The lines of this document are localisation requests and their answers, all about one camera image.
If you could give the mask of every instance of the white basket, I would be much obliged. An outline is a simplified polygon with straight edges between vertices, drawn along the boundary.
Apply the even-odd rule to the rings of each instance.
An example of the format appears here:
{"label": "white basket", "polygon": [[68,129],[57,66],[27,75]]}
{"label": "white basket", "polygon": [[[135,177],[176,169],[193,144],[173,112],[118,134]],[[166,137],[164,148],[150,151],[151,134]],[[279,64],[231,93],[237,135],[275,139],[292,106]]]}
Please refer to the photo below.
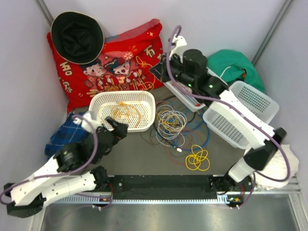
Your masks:
{"label": "white basket", "polygon": [[[212,70],[210,70],[207,67],[207,72],[213,76],[218,77]],[[185,86],[184,84],[181,84],[178,82],[178,84],[184,88],[185,90],[187,90],[188,92],[192,92],[192,89]],[[182,93],[181,91],[179,91],[175,86],[174,83],[172,81],[166,82],[164,83],[164,85],[173,93],[176,95],[176,97],[178,97],[181,102],[183,104],[185,104],[186,107],[188,107],[189,110],[191,110],[192,112],[196,112],[198,110],[200,110],[201,108],[205,107],[204,103],[199,103],[194,97],[188,96],[184,93]]]}
{"label": "white basket", "polygon": [[119,105],[119,102],[133,106],[141,114],[140,122],[136,127],[139,120],[137,113],[135,114],[137,116],[130,116],[130,118],[115,118],[117,122],[128,124],[128,132],[142,132],[150,128],[155,119],[155,100],[151,93],[142,90],[109,91],[95,95],[89,106],[92,119],[103,123],[108,130],[112,130],[105,118],[113,117],[111,110]]}
{"label": "white basket", "polygon": [[[230,86],[230,90],[244,106],[267,124],[279,111],[279,105],[274,100],[243,81],[234,82]],[[203,120],[215,133],[233,147],[241,149],[250,147],[242,133],[216,111],[210,108],[207,109],[203,114]]]}

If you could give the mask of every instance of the hat brim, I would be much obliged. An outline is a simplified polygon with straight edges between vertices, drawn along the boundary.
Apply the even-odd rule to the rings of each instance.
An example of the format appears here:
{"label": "hat brim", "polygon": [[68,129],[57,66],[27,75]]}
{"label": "hat brim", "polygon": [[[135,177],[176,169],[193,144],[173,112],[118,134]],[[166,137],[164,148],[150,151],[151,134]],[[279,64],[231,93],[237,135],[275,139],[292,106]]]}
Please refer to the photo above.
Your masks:
{"label": "hat brim", "polygon": [[[87,55],[82,57],[73,57],[67,54],[62,45],[61,31],[64,26],[71,22],[85,23],[89,25],[93,30],[92,34],[95,37],[95,44],[93,44],[93,49]],[[88,64],[94,61],[102,52],[104,46],[104,35],[98,22],[87,15],[77,12],[64,12],[58,15],[51,26],[51,38],[53,45],[59,55],[65,60],[75,64]]]}

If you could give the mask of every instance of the cartoon face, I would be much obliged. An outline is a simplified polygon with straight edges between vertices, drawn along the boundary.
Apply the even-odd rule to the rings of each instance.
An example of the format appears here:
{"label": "cartoon face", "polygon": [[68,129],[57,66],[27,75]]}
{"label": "cartoon face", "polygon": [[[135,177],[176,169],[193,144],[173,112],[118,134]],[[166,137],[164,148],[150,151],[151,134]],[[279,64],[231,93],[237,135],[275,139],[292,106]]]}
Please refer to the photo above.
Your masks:
{"label": "cartoon face", "polygon": [[116,75],[129,75],[130,65],[129,62],[125,62],[116,68],[113,68],[113,71]]}
{"label": "cartoon face", "polygon": [[105,70],[102,65],[94,64],[92,66],[86,67],[86,70],[83,71],[85,75],[95,76],[95,77],[102,77],[107,70]]}

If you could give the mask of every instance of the red pillow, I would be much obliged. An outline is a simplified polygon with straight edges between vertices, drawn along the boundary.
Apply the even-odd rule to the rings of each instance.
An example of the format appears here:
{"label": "red pillow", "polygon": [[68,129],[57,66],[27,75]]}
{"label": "red pillow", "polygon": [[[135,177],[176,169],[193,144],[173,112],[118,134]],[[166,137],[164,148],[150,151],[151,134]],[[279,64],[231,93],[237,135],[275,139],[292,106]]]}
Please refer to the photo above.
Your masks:
{"label": "red pillow", "polygon": [[89,106],[99,92],[114,90],[150,90],[163,86],[149,69],[163,53],[158,19],[105,39],[102,53],[90,64],[78,65],[63,59],[47,40],[56,63],[59,80],[69,102],[67,112]]}

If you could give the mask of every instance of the teal cloth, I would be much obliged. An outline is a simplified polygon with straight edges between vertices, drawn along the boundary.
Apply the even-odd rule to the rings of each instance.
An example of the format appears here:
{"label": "teal cloth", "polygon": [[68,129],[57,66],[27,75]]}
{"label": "teal cloth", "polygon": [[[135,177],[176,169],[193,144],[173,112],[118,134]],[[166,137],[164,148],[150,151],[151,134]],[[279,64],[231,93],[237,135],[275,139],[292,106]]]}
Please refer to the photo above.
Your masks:
{"label": "teal cloth", "polygon": [[241,52],[231,50],[220,50],[208,57],[207,67],[215,74],[220,76],[229,85],[237,80],[243,80],[245,83],[253,86],[259,91],[265,93],[263,82],[252,63]]}

